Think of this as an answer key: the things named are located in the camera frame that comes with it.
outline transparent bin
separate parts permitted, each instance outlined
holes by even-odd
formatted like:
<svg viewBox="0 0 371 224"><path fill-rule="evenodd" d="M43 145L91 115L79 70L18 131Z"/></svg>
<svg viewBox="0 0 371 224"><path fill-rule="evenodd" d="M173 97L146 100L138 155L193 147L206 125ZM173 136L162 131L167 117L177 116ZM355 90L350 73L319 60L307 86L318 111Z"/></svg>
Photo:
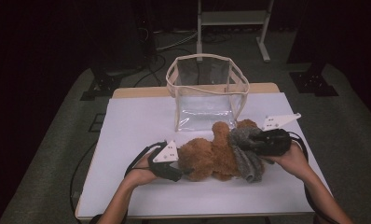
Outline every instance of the transparent bin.
<svg viewBox="0 0 371 224"><path fill-rule="evenodd" d="M176 58L166 80L176 101L175 131L211 130L217 121L234 128L249 93L239 67L213 54Z"/></svg>

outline black strap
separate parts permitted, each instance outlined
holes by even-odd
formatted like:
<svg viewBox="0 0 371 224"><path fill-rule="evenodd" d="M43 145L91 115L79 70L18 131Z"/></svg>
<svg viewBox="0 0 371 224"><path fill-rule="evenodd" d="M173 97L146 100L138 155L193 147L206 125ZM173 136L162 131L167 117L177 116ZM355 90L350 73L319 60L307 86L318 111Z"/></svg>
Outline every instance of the black strap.
<svg viewBox="0 0 371 224"><path fill-rule="evenodd" d="M127 168L127 171L125 172L124 174L124 177L133 169L133 166L136 165L136 163L153 147L159 147L161 146L163 143L161 142L158 142L158 143L155 143L149 147L146 147L145 149L143 149L143 151L141 151L139 153L139 155L137 155L137 157L133 160L133 162L131 162L131 164L128 166Z"/></svg>
<svg viewBox="0 0 371 224"><path fill-rule="evenodd" d="M101 219L102 214L96 215L95 217L92 218L92 220L89 222L89 224L96 224L98 223L99 219Z"/></svg>
<svg viewBox="0 0 371 224"><path fill-rule="evenodd" d="M296 133L291 133L291 134L297 136L297 138L291 137L291 139L294 140L294 141L296 141L301 146L302 152L304 153L304 156L307 159L307 162L309 162L308 150L307 150L307 147L305 146L304 141L302 140L302 138L298 134L296 134ZM310 192L309 192L309 190L308 190L308 188L307 188L307 186L305 184L304 184L304 189L305 189L305 196L307 198L307 201L308 201L310 207L313 209L313 211L316 212L316 214L319 217L322 217L325 221L327 221L327 222L329 222L331 224L339 224L338 222L336 222L335 220L333 220L332 218L330 218L328 215L326 215L322 210L320 210L317 207L317 205L312 200L312 198L310 196Z"/></svg>

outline white table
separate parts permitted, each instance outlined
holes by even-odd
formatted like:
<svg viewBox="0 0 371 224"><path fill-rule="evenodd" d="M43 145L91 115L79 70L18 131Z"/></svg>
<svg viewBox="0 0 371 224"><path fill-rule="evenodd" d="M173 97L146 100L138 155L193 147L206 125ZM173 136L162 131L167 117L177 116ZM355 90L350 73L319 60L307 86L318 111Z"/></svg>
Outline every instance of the white table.
<svg viewBox="0 0 371 224"><path fill-rule="evenodd" d="M174 108L170 96L110 100L76 209L79 219L90 219L104 211L126 168L145 147L163 140L175 140L179 147L194 137L213 139L210 131L175 132ZM252 119L261 127L266 115L292 113L284 93L250 93L240 120ZM296 121L283 128L304 138ZM326 185L306 140L305 143L309 163ZM310 212L303 183L279 165L267 164L262 181L253 184L236 178L227 182L213 178L190 182L185 177L178 182L156 180L134 191L129 218L251 217Z"/></svg>

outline metal shelf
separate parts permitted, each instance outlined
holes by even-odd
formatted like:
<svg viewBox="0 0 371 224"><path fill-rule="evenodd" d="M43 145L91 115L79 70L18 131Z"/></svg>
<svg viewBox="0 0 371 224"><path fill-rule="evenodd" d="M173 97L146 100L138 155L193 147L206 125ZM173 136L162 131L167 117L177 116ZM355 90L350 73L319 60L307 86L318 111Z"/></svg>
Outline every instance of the metal shelf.
<svg viewBox="0 0 371 224"><path fill-rule="evenodd" d="M201 25L264 24L266 15L265 10L202 12Z"/></svg>

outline wooden table edge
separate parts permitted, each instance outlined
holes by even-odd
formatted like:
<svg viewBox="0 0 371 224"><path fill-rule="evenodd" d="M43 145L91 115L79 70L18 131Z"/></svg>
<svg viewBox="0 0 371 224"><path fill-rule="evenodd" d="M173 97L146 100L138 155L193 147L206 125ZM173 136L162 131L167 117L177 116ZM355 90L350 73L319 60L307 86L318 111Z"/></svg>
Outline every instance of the wooden table edge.
<svg viewBox="0 0 371 224"><path fill-rule="evenodd" d="M250 83L249 93L275 93L280 92L278 86L273 82ZM114 91L112 98L137 98L137 97L159 97L170 96L166 87L139 87L118 88Z"/></svg>

